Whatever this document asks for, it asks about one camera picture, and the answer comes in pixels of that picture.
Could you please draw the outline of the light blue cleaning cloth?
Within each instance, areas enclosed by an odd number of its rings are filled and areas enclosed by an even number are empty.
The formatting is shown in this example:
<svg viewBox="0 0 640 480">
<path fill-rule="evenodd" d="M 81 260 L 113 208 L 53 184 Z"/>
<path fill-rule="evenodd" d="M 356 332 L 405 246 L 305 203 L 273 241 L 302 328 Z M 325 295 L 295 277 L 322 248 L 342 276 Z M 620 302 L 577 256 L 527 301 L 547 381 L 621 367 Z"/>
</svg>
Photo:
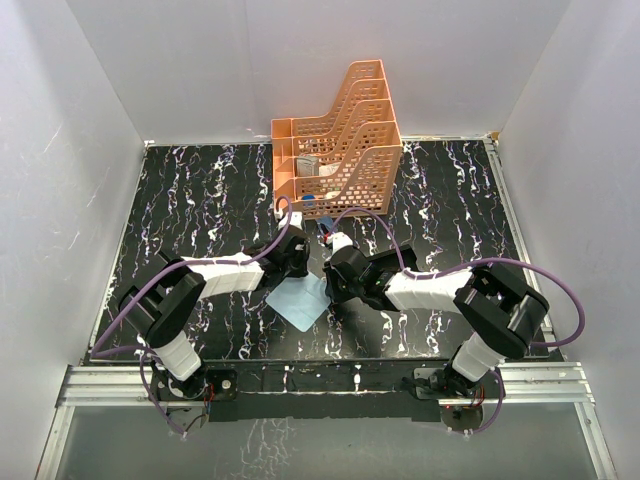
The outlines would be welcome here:
<svg viewBox="0 0 640 480">
<path fill-rule="evenodd" d="M 297 330 L 307 332 L 330 305 L 325 288 L 325 280 L 312 273 L 286 278 L 266 297 L 266 303 Z"/>
</svg>

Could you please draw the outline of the blue sunglasses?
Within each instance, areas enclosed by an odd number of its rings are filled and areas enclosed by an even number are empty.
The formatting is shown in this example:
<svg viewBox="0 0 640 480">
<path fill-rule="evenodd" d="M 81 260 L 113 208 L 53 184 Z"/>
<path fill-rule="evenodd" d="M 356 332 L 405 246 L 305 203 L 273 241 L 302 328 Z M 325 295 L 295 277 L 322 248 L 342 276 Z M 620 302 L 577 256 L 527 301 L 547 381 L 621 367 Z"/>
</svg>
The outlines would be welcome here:
<svg viewBox="0 0 640 480">
<path fill-rule="evenodd" d="M 315 219 L 320 235 L 325 237 L 330 234 L 333 227 L 333 220 L 328 216 Z"/>
</svg>

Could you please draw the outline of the black sunglasses case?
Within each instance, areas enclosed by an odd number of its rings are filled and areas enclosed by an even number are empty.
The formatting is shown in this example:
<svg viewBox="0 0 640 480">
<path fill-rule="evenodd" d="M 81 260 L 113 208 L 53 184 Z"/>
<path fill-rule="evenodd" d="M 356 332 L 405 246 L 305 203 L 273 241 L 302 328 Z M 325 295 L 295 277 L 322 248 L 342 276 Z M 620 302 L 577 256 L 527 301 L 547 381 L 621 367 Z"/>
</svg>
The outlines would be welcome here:
<svg viewBox="0 0 640 480">
<path fill-rule="evenodd" d="M 405 267 L 410 270 L 417 270 L 417 256 L 409 244 L 399 247 L 401 258 Z M 401 270 L 400 260 L 395 249 L 371 255 L 368 259 L 378 268 L 385 271 L 399 272 Z"/>
</svg>

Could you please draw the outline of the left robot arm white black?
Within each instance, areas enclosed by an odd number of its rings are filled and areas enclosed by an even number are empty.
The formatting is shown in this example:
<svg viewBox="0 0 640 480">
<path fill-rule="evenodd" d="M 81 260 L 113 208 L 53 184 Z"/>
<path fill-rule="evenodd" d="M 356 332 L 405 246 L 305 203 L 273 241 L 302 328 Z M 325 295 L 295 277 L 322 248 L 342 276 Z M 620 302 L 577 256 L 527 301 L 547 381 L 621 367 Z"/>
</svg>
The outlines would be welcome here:
<svg viewBox="0 0 640 480">
<path fill-rule="evenodd" d="M 310 242 L 300 228 L 280 229 L 231 256 L 188 259 L 160 253 L 140 280 L 120 293 L 119 312 L 141 334 L 167 371 L 167 382 L 186 399 L 200 396 L 207 368 L 188 340 L 186 322 L 205 298 L 272 289 L 286 278 L 308 274 Z"/>
</svg>

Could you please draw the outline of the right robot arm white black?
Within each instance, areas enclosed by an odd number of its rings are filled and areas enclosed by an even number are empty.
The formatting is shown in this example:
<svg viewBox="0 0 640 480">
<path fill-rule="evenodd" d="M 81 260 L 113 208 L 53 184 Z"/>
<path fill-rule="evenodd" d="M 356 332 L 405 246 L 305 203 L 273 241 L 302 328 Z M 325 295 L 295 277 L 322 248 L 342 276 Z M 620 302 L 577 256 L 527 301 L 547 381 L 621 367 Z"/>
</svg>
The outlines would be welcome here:
<svg viewBox="0 0 640 480">
<path fill-rule="evenodd" d="M 519 360 L 533 343 L 549 303 L 498 262 L 421 279 L 409 245 L 366 256 L 353 245 L 324 262 L 325 293 L 335 304 L 357 298 L 378 311 L 441 310 L 460 314 L 471 326 L 446 366 L 404 382 L 415 391 L 470 397 L 482 378 L 503 361 Z"/>
</svg>

